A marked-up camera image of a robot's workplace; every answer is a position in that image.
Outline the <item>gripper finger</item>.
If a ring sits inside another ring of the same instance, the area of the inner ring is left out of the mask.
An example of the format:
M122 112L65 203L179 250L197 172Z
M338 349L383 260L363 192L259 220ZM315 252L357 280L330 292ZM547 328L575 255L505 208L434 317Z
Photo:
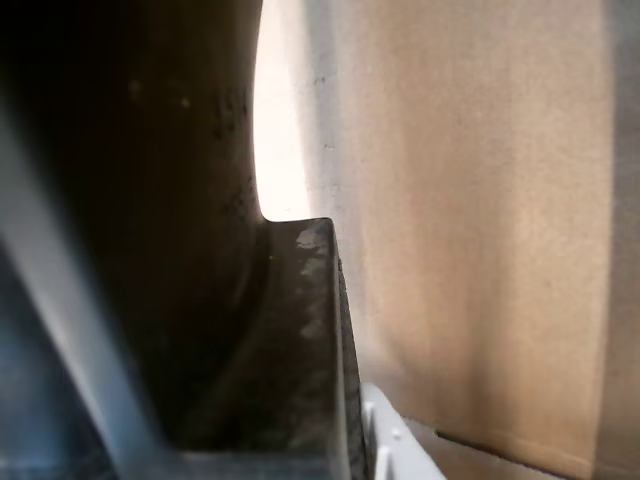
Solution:
M369 478L444 480L441 470L385 394L371 383L362 383L360 393Z
M266 288L176 441L18 114L1 109L1 475L342 479L341 280L331 224L268 228Z

